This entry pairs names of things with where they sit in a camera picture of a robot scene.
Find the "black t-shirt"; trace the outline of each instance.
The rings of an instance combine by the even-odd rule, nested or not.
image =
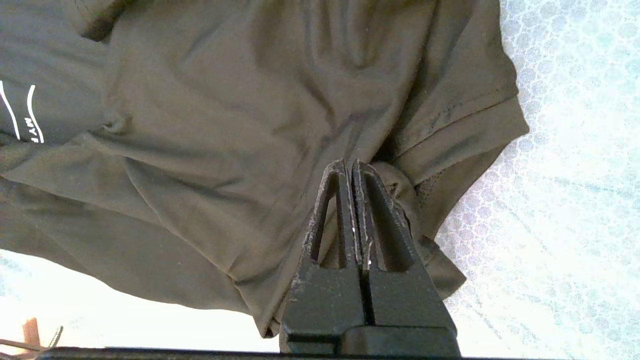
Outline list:
[[[93,29],[100,1],[88,3],[67,9],[76,28]],[[244,311],[269,336],[322,171],[346,158],[378,169],[441,294],[464,280],[429,239],[527,131],[496,1],[133,2],[110,19],[90,36],[108,43],[77,37],[60,52],[71,65],[39,62],[83,69],[85,46],[104,52],[90,71],[99,91],[0,64],[11,92],[51,74],[32,98],[44,143],[11,137],[0,113],[2,248],[148,299]],[[56,88],[73,89],[59,102],[69,119],[77,102],[90,119],[49,116]],[[73,137],[54,141],[69,133],[58,122]]]

